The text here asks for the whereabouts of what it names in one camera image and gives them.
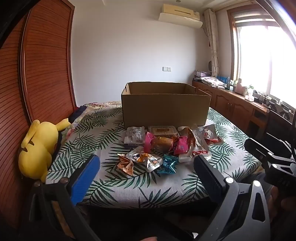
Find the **cardboard box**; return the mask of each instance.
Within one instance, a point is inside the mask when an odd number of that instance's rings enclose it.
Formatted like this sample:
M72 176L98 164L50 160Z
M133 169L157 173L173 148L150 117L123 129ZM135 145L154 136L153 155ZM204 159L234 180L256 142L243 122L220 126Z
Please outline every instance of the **cardboard box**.
M211 96L184 83L130 82L121 93L125 129L205 125Z

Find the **yellow plush toy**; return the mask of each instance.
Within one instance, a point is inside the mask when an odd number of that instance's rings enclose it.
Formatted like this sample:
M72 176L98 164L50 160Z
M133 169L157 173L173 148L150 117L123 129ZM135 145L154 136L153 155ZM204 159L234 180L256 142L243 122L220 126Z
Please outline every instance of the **yellow plush toy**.
M58 131L68 127L68 119L54 125L50 122L34 120L22 141L18 163L21 173L32 179L45 182L47 169L52 162L52 154L58 140Z

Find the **window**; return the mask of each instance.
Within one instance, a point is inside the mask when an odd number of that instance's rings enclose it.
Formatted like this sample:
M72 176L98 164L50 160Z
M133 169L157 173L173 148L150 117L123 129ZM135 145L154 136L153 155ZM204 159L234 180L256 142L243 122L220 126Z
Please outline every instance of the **window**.
M232 24L232 78L296 108L296 49L262 8L228 12Z

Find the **bedspread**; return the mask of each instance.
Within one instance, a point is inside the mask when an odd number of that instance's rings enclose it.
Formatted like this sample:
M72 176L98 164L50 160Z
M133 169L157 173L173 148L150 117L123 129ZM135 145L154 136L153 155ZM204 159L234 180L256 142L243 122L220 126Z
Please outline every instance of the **bedspread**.
M215 124L224 143L211 145L210 164L224 176L240 181L260 162L244 149L248 138L229 120L209 109L206 125ZM93 108L72 131L48 172L46 183L70 177L76 168L96 153L101 166L83 200L101 207L142 208L182 204L206 197L205 189L194 172L193 162L178 163L175 174L147 173L141 164L134 164L134 175L117 168L117 153L128 153L123 146L123 115L120 102Z

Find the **wooden louvered door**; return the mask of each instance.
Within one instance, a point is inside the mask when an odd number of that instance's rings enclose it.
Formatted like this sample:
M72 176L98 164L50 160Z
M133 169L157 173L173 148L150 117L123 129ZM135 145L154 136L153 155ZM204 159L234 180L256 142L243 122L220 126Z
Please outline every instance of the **wooden louvered door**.
M18 80L19 43L24 19L0 49L0 212L10 225L19 219L27 188L21 179L17 151L29 129Z
M34 119L56 124L75 108L73 12L67 0L41 0L0 49L0 220L15 228L33 184L18 168L20 144Z
M22 48L22 81L31 120L58 123L75 108L70 68L74 6L42 0L30 12Z

